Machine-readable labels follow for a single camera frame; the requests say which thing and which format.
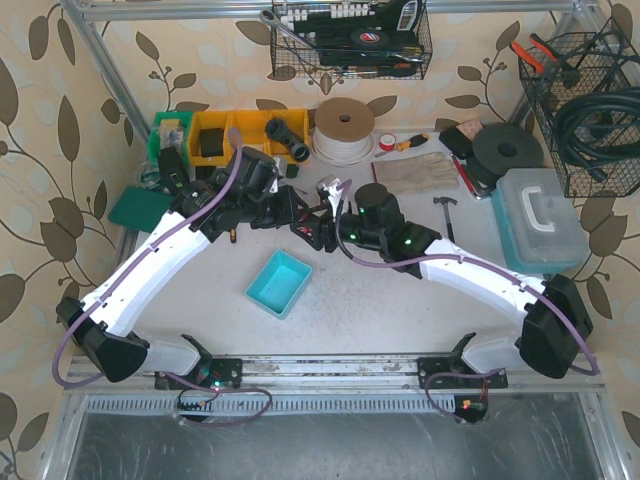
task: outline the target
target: hammer head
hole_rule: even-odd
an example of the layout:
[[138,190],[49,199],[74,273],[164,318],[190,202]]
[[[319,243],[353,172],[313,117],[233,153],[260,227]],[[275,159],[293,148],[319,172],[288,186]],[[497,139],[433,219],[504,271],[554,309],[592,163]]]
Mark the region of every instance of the hammer head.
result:
[[454,205],[458,204],[458,201],[455,198],[451,197],[433,197],[433,203],[441,203],[446,205],[447,203],[453,203]]

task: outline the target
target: black mesh basket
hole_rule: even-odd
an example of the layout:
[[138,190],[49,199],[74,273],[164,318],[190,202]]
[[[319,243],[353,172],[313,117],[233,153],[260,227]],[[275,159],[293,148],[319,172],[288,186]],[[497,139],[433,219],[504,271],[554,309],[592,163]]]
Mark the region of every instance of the black mesh basket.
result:
[[[549,147],[565,196],[624,197],[632,194],[640,187],[640,158],[584,168],[565,154],[554,127],[558,111],[567,102],[593,92],[615,92],[630,87],[625,72],[637,65],[619,68],[616,56],[621,52],[633,56],[637,52],[613,20],[609,20],[601,32],[567,33],[547,43],[560,55],[559,61],[553,62],[539,49],[531,48],[528,52],[542,63],[545,72],[537,74],[520,58],[520,80]],[[631,145],[640,142],[638,120],[635,115],[620,112],[606,117],[595,112],[586,122],[594,127],[579,127],[576,135],[589,147],[597,149]],[[598,130],[603,122],[612,125],[606,133]],[[586,159],[595,162],[593,157],[586,156]],[[595,175],[596,168],[598,173],[603,173],[600,178]]]
[[[313,14],[330,15],[331,6],[336,3],[286,3],[274,4],[273,12],[282,18],[287,11],[306,10],[309,17]],[[328,48],[321,42],[321,32],[303,33],[305,39],[315,45],[315,49],[304,46],[276,28],[271,29],[271,77],[274,80],[290,80],[293,77],[308,78],[309,83],[317,83],[322,91],[327,94],[335,83],[344,83],[344,79],[395,79],[412,80],[423,79],[427,73],[427,67],[431,62],[433,47],[429,22],[424,6],[417,19],[413,30],[403,33],[411,36],[412,56],[419,57],[419,61],[407,62],[398,57],[397,49],[389,50],[361,50],[358,48]],[[362,59],[372,58],[376,60],[362,63]]]

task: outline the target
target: white cable coil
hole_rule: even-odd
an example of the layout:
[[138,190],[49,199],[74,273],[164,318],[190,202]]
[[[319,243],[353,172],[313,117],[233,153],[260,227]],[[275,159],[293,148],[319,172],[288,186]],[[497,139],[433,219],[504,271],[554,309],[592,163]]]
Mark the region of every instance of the white cable coil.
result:
[[371,134],[356,142],[341,142],[324,135],[316,127],[313,134],[313,154],[330,167],[349,168],[358,165],[375,149]]

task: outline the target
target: metal basket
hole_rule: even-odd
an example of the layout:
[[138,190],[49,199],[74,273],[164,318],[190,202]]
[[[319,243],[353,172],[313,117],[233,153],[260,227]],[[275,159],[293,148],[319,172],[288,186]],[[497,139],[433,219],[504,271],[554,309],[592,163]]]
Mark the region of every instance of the metal basket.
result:
[[[331,5],[335,3],[286,3],[274,4],[273,12],[281,18],[288,10],[307,10],[309,15],[315,13],[327,13],[331,11]],[[347,78],[362,79],[394,79],[394,80],[414,80],[423,79],[427,73],[427,67],[431,62],[433,47],[431,44],[431,33],[429,31],[429,21],[426,13],[426,6],[422,9],[422,13],[413,33],[422,47],[422,61],[415,64],[415,73],[408,76],[396,76],[393,74],[385,74],[385,71],[378,71],[376,67],[362,66],[355,67],[353,65],[327,65],[322,61],[322,57],[328,55],[344,54],[344,49],[327,49],[317,48],[311,49],[296,42],[295,40],[283,35],[279,30],[271,29],[271,78],[274,80],[290,80],[292,76],[308,78],[309,83],[316,83],[322,91],[327,94],[335,83],[344,83]],[[306,39],[312,44],[316,44],[313,38],[308,35]],[[371,54],[371,51],[349,50],[353,55]],[[376,52],[377,54],[391,54],[388,52]]]
[[[637,55],[626,37],[620,35],[620,29],[611,19],[605,28],[599,32],[617,32],[626,42],[625,55]],[[614,92],[631,86],[624,69],[616,67],[616,60],[602,56],[598,52],[614,53],[613,48],[605,39],[600,39],[597,33],[567,33],[548,41],[561,55],[560,62],[550,62],[545,55],[536,48],[529,53],[545,66],[543,74],[536,74],[533,67],[519,59],[520,80],[529,103],[535,113],[542,130],[555,169],[560,179],[566,197],[624,197],[632,194],[640,187],[640,158],[629,158],[617,161],[601,168],[606,173],[606,180],[597,182],[590,173],[590,169],[574,166],[563,160],[560,154],[559,142],[554,134],[554,117],[559,109],[568,101],[597,91]],[[567,88],[561,62],[566,61],[579,72],[579,81]],[[613,124],[631,123],[625,120],[624,114],[614,114]],[[597,123],[597,114],[593,115],[593,123]],[[589,139],[591,146],[600,148],[612,145],[631,144],[640,141],[640,129],[636,126],[616,128],[602,138]]]

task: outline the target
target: yellow screwdriver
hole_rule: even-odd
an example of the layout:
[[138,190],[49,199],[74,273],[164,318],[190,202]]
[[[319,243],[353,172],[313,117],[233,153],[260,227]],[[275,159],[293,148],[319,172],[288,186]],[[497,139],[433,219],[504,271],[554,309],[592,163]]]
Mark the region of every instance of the yellow screwdriver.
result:
[[403,152],[407,148],[419,147],[420,145],[423,145],[423,144],[427,143],[427,140],[429,140],[429,135],[427,135],[426,133],[421,133],[421,134],[418,134],[418,135],[414,135],[409,140],[407,140],[405,142],[400,142],[398,145],[396,145],[395,150],[389,150],[388,152],[376,153],[376,158],[380,158],[381,156],[386,155],[387,153]]

